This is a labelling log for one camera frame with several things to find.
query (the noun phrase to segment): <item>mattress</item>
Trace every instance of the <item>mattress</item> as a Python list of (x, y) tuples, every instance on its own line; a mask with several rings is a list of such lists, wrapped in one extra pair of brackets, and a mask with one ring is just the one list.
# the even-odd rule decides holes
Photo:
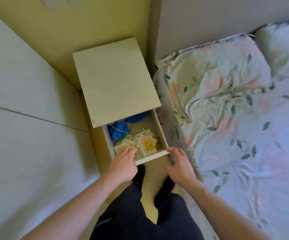
[[(289, 238), (289, 79), (262, 93), (240, 91), (194, 104), (190, 117), (156, 73), (156, 109), (169, 146), (185, 150), (197, 177), (274, 239)], [(190, 195), (205, 239), (219, 239)]]

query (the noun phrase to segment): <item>forearm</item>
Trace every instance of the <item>forearm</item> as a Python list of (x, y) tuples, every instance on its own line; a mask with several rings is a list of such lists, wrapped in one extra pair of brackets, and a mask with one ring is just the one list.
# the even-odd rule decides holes
[(67, 202), (24, 236), (33, 239), (78, 239), (118, 182), (109, 173)]
[(221, 240), (271, 239), (264, 231), (232, 209), (198, 180), (188, 183), (185, 189), (200, 207)]

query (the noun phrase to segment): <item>pants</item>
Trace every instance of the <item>pants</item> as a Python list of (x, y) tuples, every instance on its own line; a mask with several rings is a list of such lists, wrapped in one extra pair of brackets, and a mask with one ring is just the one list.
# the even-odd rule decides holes
[(146, 217), (141, 197), (135, 185), (127, 187), (99, 218), (90, 239), (204, 239), (180, 195), (155, 197), (156, 225)]

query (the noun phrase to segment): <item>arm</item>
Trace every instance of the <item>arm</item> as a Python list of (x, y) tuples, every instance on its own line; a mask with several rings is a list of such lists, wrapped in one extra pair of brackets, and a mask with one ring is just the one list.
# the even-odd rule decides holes
[(200, 207), (221, 240), (271, 238), (252, 222), (240, 215), (200, 182), (182, 149), (172, 148), (168, 152), (175, 158), (174, 165), (167, 164), (170, 178), (183, 187)]
[(133, 160), (136, 151), (137, 149), (131, 147), (120, 150), (107, 173), (51, 214), (22, 239), (78, 239), (110, 193), (121, 183), (132, 180), (137, 173), (138, 169)]

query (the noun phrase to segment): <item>gray headboard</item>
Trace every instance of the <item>gray headboard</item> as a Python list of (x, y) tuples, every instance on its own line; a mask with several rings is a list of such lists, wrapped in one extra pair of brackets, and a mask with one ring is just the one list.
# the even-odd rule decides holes
[(289, 0), (152, 0), (146, 62), (176, 50), (289, 20)]

